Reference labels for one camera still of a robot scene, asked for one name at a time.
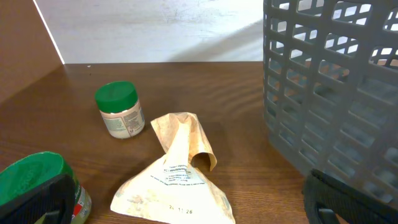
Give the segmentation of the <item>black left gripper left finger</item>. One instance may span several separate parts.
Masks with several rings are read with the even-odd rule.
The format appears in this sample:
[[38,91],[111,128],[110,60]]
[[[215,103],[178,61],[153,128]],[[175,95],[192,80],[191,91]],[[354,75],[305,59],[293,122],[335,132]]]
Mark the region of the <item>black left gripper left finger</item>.
[[1,223],[70,224],[75,206],[75,182],[59,174],[1,205]]

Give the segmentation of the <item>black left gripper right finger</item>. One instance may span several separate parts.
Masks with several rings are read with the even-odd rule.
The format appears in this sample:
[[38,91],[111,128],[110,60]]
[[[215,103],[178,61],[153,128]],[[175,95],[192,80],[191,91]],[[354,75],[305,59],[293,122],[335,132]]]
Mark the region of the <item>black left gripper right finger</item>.
[[397,223],[397,210],[350,187],[349,185],[312,169],[303,185],[303,204],[310,224],[339,223]]

